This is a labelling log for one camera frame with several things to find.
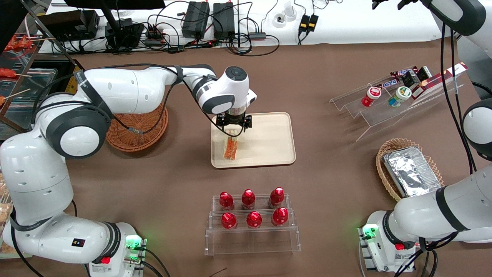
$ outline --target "acrylic stand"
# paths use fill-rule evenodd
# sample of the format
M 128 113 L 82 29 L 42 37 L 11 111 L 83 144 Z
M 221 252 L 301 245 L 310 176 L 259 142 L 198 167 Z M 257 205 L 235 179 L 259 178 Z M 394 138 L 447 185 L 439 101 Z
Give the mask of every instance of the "acrylic stand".
M 445 99 L 444 90 L 442 87 L 436 93 L 423 98 L 413 99 L 410 98 L 403 102 L 400 107 L 394 108 L 388 104 L 388 99 L 394 94 L 395 90 L 401 86 L 404 86 L 403 82 L 400 80 L 397 84 L 383 88 L 381 90 L 382 95 L 379 99 L 372 103 L 372 106 L 366 107 L 362 105 L 362 98 L 366 95 L 367 90 L 371 86 L 376 86 L 392 80 L 393 78 L 388 75 L 379 80 L 368 83 L 366 86 L 360 87 L 358 89 L 352 90 L 348 93 L 340 95 L 338 97 L 332 98 L 330 103 L 333 103 L 339 111 L 346 109 L 352 118 L 362 117 L 367 123 L 367 129 L 359 136 L 356 141 L 366 138 L 370 135 L 374 135 L 384 129 L 387 129 L 404 118 L 408 118 L 418 112 L 432 108 L 439 102 Z M 453 83 L 448 83 L 447 86 L 448 93 L 452 95 L 455 91 Z
M 241 207 L 241 195 L 236 195 L 233 196 L 234 210 L 224 211 L 219 205 L 219 196 L 214 196 L 205 232 L 205 255 L 301 251 L 299 229 L 289 196 L 285 194 L 281 206 L 289 210 L 288 222 L 277 227 L 271 223 L 275 209 L 268 206 L 269 197 L 269 194 L 256 195 L 254 209 L 247 210 Z M 251 229 L 246 224 L 247 215 L 254 210 L 259 212 L 263 219 L 257 229 Z M 227 230 L 222 226 L 221 217 L 225 212 L 231 212 L 236 216 L 236 229 Z

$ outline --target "beige tray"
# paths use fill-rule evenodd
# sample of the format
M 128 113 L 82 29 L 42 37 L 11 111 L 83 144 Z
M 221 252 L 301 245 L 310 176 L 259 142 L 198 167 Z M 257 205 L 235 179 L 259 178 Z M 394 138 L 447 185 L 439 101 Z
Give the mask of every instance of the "beige tray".
M 290 116 L 286 112 L 253 113 L 253 128 L 238 137 L 236 159 L 224 159 L 227 135 L 212 126 L 212 165 L 215 168 L 289 165 L 296 160 Z M 228 125 L 236 130 L 238 125 Z

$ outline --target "foil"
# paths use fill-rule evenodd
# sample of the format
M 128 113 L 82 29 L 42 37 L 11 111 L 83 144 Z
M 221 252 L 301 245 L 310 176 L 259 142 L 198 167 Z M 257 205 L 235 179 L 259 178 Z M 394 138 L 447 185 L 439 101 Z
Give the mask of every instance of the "foil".
M 383 155 L 383 162 L 403 197 L 423 195 L 441 187 L 419 148 L 399 149 Z

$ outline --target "red button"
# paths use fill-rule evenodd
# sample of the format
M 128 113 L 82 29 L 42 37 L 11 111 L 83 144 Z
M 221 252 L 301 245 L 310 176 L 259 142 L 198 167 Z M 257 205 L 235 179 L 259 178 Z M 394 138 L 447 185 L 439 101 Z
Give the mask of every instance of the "red button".
M 395 244 L 395 248 L 397 250 L 403 250 L 403 249 L 405 249 L 405 246 L 402 243 L 397 243 L 397 244 Z
M 111 262 L 111 258 L 110 257 L 103 257 L 101 259 L 101 264 L 109 264 L 109 262 Z

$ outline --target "brown wicker basket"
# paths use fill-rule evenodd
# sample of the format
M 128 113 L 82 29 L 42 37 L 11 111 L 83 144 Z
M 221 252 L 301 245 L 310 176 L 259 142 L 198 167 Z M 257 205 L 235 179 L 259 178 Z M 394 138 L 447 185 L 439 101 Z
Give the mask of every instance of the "brown wicker basket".
M 159 119 L 163 108 L 164 107 L 161 104 L 157 109 L 149 113 L 115 114 L 115 116 L 129 127 L 146 131 L 152 128 L 155 122 Z M 164 113 L 162 114 L 159 124 L 152 131 L 140 135 L 130 132 L 113 119 L 108 133 L 106 134 L 106 140 L 111 146 L 123 152 L 140 151 L 151 146 L 161 138 L 167 128 L 167 120 L 167 109 L 164 108 Z
M 391 178 L 390 174 L 388 173 L 388 170 L 384 166 L 383 162 L 383 155 L 392 152 L 394 150 L 402 149 L 405 147 L 410 147 L 410 146 L 416 146 L 419 148 L 419 150 L 422 152 L 422 147 L 420 147 L 418 144 L 412 142 L 409 139 L 406 138 L 394 138 L 390 139 L 389 141 L 385 142 L 381 148 L 379 149 L 379 152 L 376 155 L 376 167 L 377 167 L 377 172 L 379 174 L 379 177 L 383 181 L 384 187 L 386 190 L 390 193 L 390 195 L 396 200 L 400 201 L 401 200 L 401 195 L 400 191 L 395 185 L 395 182 L 393 182 L 393 179 Z M 432 171 L 434 171 L 435 176 L 439 180 L 439 183 L 441 183 L 441 186 L 444 186 L 444 182 L 442 181 L 441 173 L 437 169 L 437 166 L 435 162 L 432 160 L 431 157 L 424 155 L 427 163 L 429 164 L 430 168 Z

